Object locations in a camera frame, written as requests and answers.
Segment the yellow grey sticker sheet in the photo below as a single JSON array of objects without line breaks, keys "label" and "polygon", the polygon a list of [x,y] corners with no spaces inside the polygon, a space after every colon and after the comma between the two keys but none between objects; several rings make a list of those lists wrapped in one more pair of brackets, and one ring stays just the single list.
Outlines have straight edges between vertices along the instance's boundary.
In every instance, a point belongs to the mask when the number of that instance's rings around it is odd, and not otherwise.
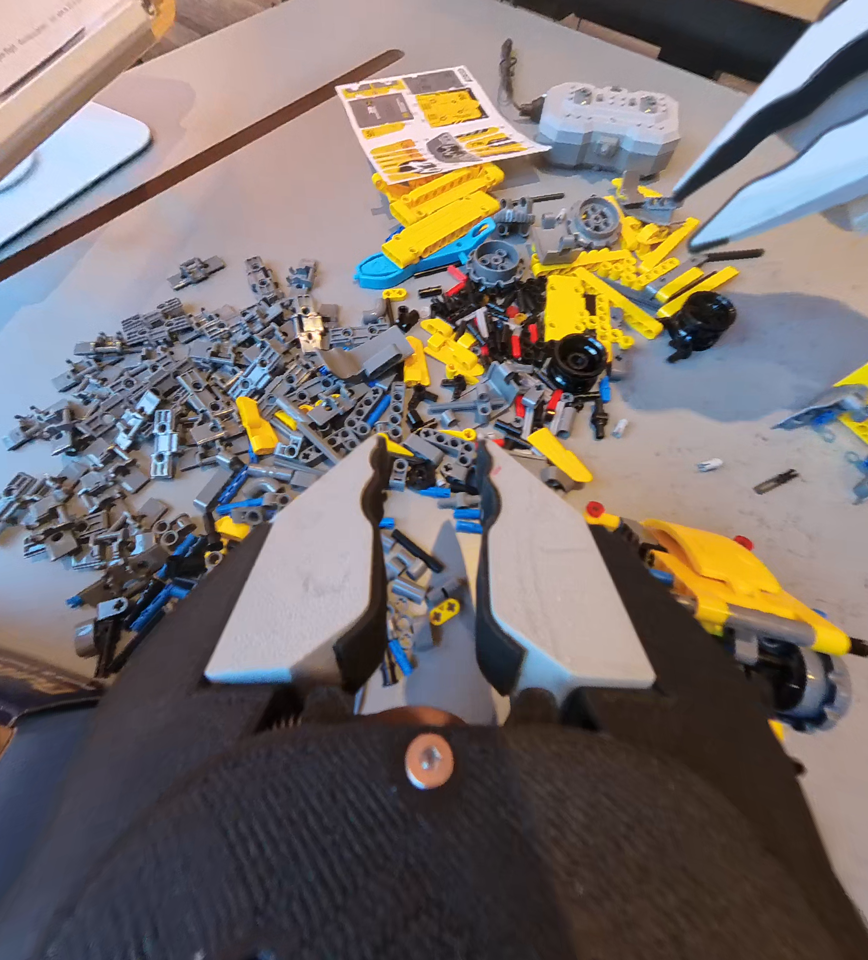
[{"label": "yellow grey sticker sheet", "polygon": [[513,126],[464,66],[335,92],[374,172],[390,185],[550,150]]}]

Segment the stack of yellow holed panels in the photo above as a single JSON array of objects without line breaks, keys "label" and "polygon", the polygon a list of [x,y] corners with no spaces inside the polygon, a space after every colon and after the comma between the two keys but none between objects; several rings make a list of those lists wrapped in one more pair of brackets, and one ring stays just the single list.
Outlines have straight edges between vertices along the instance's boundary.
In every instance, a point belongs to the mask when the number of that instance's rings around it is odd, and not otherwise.
[{"label": "stack of yellow holed panels", "polygon": [[387,183],[376,173],[374,187],[389,201],[401,230],[385,241],[381,253],[398,268],[406,268],[461,239],[477,223],[499,211],[491,190],[503,183],[504,171],[494,163]]}]

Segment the pile of grey bricks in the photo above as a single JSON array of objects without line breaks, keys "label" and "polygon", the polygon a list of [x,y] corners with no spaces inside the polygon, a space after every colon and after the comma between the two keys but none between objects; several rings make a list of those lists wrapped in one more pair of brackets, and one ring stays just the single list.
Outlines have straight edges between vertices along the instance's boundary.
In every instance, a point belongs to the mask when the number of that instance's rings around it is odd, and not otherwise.
[{"label": "pile of grey bricks", "polygon": [[[608,375],[619,376],[622,354],[632,347],[632,338],[620,330],[624,321],[620,309],[611,306],[617,342],[602,343],[608,351],[608,371],[592,392],[572,394],[557,388],[547,377],[552,343],[544,340],[543,330],[546,279],[567,274],[584,283],[591,272],[644,306],[653,295],[650,286],[640,292],[632,289],[634,252],[645,242],[638,239],[644,228],[650,237],[654,231],[645,223],[622,218],[622,239],[581,253],[575,266],[545,267],[534,256],[531,275],[523,276],[522,271],[511,288],[496,293],[469,279],[467,261],[382,291],[380,305],[352,327],[384,310],[391,332],[381,335],[380,346],[356,347],[357,360],[341,361],[339,371],[348,377],[360,366],[392,387],[385,429],[372,437],[387,442],[391,489],[412,489],[437,498],[441,507],[454,512],[460,532],[478,534],[481,521],[473,480],[477,435],[474,429],[456,426],[457,414],[477,426],[494,427],[501,444],[539,454],[527,436],[546,427],[558,438],[567,437],[568,415],[590,403],[596,437],[604,438]],[[565,489],[569,478],[549,462],[546,467],[544,477],[555,488]],[[136,592],[109,593],[106,598],[99,579],[71,598],[71,608],[95,610],[76,641],[78,655],[95,660],[95,677],[118,672],[168,606],[186,597],[205,574],[185,587],[180,580],[150,582]]]}]

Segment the grey and yellow brick assembly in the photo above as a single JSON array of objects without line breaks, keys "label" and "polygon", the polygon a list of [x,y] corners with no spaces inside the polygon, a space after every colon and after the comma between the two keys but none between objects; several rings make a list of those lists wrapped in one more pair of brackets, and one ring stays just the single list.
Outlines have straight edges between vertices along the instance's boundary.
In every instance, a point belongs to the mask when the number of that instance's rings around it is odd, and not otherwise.
[{"label": "grey and yellow brick assembly", "polygon": [[[795,430],[801,427],[820,427],[840,416],[848,418],[848,426],[868,424],[868,387],[839,386],[831,387],[815,400],[788,415],[774,425],[774,429]],[[852,490],[853,503],[860,505],[868,501],[868,456],[854,457],[852,461],[860,470],[862,478]]]}]

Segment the grey desk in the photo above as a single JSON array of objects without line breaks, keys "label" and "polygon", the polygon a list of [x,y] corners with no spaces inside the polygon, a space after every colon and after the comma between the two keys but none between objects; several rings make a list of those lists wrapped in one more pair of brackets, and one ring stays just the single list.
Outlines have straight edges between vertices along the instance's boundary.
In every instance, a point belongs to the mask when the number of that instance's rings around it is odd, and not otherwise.
[{"label": "grey desk", "polygon": [[[497,92],[501,43],[517,51],[517,91],[565,81],[672,94],[681,143],[664,178],[675,182],[738,109],[733,91],[497,2],[288,2],[139,66],[100,101],[142,120],[152,150],[110,186],[148,183],[274,115],[273,131],[204,167],[0,282],[0,489],[41,473],[41,444],[10,452],[15,416],[55,401],[52,380],[72,347],[169,297],[167,278],[191,257],[226,267],[190,295],[214,309],[250,303],[244,260],[280,277],[302,258],[320,263],[323,298],[359,313],[373,296],[352,272],[387,236],[389,219],[334,85],[370,65],[378,76],[467,66]],[[638,341],[611,402],[624,438],[573,441],[593,469],[589,498],[636,520],[658,518],[749,537],[801,600],[868,641],[868,503],[852,503],[850,437],[777,431],[800,408],[868,361],[868,236],[812,217],[752,246],[730,296],[735,327],[709,352],[669,365],[664,343]],[[721,458],[723,468],[696,464]],[[766,495],[774,474],[800,478]],[[23,557],[0,538],[0,646],[80,675],[73,632],[86,618],[65,601],[91,581]],[[804,787],[841,881],[868,921],[868,658],[853,661],[854,702],[834,730],[790,735]]]}]

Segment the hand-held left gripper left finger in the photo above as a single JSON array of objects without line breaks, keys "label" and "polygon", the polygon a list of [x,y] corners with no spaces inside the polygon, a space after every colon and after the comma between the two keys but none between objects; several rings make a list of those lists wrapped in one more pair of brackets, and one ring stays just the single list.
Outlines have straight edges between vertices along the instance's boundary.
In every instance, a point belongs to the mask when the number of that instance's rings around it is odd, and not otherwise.
[{"label": "hand-held left gripper left finger", "polygon": [[357,693],[387,646],[387,442],[361,443],[268,527],[205,666],[216,685]]}]

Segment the yellow black brick vehicle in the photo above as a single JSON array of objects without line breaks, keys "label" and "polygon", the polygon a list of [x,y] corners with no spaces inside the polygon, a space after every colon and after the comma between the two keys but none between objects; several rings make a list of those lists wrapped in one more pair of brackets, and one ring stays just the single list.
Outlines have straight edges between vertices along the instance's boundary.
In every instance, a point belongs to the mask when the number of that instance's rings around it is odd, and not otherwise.
[{"label": "yellow black brick vehicle", "polygon": [[745,674],[765,685],[777,739],[784,738],[783,728],[831,730],[848,715],[848,658],[868,658],[868,642],[789,593],[749,539],[623,518],[598,501],[586,505],[585,519],[629,543]]}]

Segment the grey remote controller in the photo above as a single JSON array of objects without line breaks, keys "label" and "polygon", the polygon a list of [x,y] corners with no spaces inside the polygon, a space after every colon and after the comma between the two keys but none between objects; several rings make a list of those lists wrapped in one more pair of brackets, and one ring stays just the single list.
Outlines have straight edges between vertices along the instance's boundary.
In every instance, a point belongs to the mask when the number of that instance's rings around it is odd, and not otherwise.
[{"label": "grey remote controller", "polygon": [[535,141],[558,167],[655,177],[680,144],[680,103],[654,91],[560,83],[545,94]]}]

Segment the pile of grey track links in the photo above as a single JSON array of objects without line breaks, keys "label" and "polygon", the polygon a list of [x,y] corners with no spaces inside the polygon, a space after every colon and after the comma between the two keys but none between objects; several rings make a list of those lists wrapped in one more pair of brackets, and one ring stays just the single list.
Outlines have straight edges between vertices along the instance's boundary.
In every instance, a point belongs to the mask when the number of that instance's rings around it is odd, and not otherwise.
[{"label": "pile of grey track links", "polygon": [[[187,586],[384,430],[390,384],[339,366],[379,347],[389,316],[343,326],[312,297],[317,273],[302,260],[282,284],[252,256],[244,308],[175,296],[77,343],[56,401],[3,438],[8,451],[43,445],[49,464],[1,487],[0,539],[17,532],[27,559],[96,572],[103,598]],[[276,432],[271,455],[251,452],[244,395]]]}]

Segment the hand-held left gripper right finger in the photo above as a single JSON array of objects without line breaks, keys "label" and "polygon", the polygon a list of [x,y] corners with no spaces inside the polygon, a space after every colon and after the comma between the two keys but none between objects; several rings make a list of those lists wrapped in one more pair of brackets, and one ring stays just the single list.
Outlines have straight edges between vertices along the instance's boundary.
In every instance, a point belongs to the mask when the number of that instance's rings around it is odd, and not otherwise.
[{"label": "hand-held left gripper right finger", "polygon": [[656,672],[586,521],[491,441],[476,481],[475,652],[492,689],[649,689]]}]

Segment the long flat yellow beam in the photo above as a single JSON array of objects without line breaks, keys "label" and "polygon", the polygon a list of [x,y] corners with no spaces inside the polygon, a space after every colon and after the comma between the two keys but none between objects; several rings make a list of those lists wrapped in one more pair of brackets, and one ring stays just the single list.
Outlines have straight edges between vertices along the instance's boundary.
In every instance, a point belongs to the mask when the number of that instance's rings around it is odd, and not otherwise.
[{"label": "long flat yellow beam", "polygon": [[700,228],[701,221],[689,217],[682,222],[671,226],[651,224],[654,231],[647,236],[648,228],[644,227],[635,252],[635,278],[632,282],[634,291],[643,291],[651,283],[657,282],[680,266],[680,260],[675,256],[676,251],[689,240]]}]

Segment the long yellow holed liftarm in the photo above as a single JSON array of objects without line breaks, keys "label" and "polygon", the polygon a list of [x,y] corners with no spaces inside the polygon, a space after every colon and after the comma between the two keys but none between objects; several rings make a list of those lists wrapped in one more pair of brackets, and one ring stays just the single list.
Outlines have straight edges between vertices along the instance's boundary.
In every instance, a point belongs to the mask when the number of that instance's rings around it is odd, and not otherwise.
[{"label": "long yellow holed liftarm", "polygon": [[660,320],[603,278],[588,271],[584,284],[596,296],[605,297],[610,306],[620,309],[624,322],[642,337],[654,340],[665,332]]}]

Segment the small yellow curved panel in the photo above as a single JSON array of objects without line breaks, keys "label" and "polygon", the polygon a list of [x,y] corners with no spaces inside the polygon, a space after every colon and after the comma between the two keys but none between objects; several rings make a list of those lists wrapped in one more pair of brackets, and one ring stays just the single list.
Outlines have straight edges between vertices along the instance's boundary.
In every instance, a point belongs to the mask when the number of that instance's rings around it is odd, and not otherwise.
[{"label": "small yellow curved panel", "polygon": [[272,425],[261,415],[257,401],[241,395],[235,405],[251,452],[258,458],[274,453],[279,440]]}]

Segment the blue brick separator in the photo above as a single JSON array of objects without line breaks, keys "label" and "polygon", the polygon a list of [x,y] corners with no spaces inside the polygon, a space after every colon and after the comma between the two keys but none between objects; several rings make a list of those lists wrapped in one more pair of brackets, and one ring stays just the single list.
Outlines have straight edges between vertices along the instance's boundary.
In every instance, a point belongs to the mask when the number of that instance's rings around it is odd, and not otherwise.
[{"label": "blue brick separator", "polygon": [[497,223],[493,218],[485,218],[461,238],[407,267],[398,267],[383,252],[375,253],[358,264],[353,279],[363,289],[383,291],[403,286],[414,278],[432,276],[446,271],[448,267],[465,263],[477,246],[495,234],[496,228]]}]

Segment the dark blue cardboard box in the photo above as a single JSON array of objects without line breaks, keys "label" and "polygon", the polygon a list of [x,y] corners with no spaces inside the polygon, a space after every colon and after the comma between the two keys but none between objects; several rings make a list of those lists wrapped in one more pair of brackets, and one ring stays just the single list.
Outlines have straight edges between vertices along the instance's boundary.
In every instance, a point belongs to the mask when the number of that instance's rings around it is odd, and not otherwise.
[{"label": "dark blue cardboard box", "polygon": [[0,727],[15,727],[37,714],[93,707],[104,690],[94,679],[0,649]]}]

